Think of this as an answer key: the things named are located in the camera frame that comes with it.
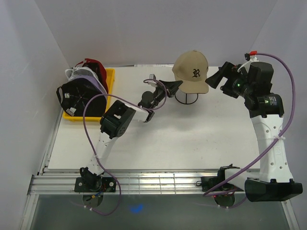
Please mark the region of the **tan R baseball cap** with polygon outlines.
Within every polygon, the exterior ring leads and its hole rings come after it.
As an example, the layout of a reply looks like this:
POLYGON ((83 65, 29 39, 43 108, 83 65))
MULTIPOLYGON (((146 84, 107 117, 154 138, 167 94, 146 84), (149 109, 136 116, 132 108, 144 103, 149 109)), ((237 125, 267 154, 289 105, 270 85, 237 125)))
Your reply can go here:
POLYGON ((209 70, 205 55, 197 50, 181 54, 175 61, 172 72, 176 81, 183 81, 179 89, 186 94, 207 94, 205 82, 209 70))

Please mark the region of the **purple LA baseball cap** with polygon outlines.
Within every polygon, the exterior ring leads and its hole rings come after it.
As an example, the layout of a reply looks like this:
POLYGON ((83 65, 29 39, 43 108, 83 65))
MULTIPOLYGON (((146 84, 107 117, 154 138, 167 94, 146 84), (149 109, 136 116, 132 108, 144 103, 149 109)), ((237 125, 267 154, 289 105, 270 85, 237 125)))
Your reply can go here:
POLYGON ((88 76, 88 75, 81 75, 81 76, 77 75, 76 77, 68 78, 69 81, 76 80, 76 79, 87 80, 92 85, 94 85, 97 89, 99 89, 101 93, 107 94, 107 91, 104 88, 104 86, 95 77, 88 76))

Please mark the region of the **black NY baseball cap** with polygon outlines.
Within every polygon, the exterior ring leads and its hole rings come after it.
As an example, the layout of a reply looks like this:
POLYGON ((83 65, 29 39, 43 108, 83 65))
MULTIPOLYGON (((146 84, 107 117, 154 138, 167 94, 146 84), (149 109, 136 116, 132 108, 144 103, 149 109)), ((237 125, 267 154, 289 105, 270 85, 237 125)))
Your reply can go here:
POLYGON ((56 90, 56 95, 64 112, 69 116, 82 117, 86 108, 86 117, 101 117, 106 110, 107 99, 87 80, 69 81, 56 90))

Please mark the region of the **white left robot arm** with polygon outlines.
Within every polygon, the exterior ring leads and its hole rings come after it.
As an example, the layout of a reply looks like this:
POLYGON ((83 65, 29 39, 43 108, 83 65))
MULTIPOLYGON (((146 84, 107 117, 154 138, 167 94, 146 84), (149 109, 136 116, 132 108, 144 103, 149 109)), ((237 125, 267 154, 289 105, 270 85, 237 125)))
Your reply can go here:
POLYGON ((145 79, 144 83, 155 88, 154 92, 146 91, 141 101, 135 105, 119 97, 100 119, 100 134, 97 146, 91 143, 94 155, 86 167, 80 169, 83 183, 90 191, 101 188, 101 175, 106 171, 103 163, 107 161, 117 139, 126 132, 131 121, 148 123, 155 111, 163 107, 167 98, 175 96, 183 81, 162 81, 155 78, 145 79))

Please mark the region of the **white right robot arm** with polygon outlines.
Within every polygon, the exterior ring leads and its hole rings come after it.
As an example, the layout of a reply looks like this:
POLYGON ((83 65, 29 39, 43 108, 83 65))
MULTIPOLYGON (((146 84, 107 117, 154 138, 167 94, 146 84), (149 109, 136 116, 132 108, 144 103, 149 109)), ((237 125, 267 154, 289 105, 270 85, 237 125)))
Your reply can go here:
POLYGON ((206 83, 215 89, 222 78, 226 78, 221 91, 234 98, 244 98, 260 153, 243 169, 232 165, 221 168, 217 185, 210 191, 216 188, 228 190, 234 185, 245 191, 250 202, 286 201, 302 194, 303 186, 294 181, 287 163, 283 101, 280 95, 271 92, 273 74, 272 65, 266 62, 252 62, 248 70, 243 65, 225 62, 206 79, 206 83), (254 178, 247 169, 256 162, 260 162, 260 172, 254 178))

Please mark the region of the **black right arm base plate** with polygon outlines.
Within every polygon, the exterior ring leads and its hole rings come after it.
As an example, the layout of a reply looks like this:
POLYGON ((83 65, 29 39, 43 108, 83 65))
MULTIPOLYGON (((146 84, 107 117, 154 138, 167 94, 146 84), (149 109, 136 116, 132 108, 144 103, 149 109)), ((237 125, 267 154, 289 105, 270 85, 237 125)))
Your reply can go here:
MULTIPOLYGON (((200 180, 198 180, 195 185, 197 187, 201 187, 201 190, 203 192, 208 191, 215 185, 219 184, 222 180, 219 179, 217 176, 202 176, 200 180)), ((222 191, 229 191, 229 190, 236 190, 239 192, 242 192, 243 190, 240 188, 237 188, 236 186, 226 183, 214 190, 214 192, 222 192, 222 191)))

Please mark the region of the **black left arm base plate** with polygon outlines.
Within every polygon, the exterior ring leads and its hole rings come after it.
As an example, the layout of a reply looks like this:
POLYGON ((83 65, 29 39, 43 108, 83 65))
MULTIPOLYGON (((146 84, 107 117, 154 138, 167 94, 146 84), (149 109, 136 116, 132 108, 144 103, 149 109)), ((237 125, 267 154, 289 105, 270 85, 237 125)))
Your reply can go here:
POLYGON ((78 177, 74 186, 74 192, 77 193, 112 193, 115 191, 116 181, 112 177, 99 177, 93 184, 89 184, 83 178, 78 177))

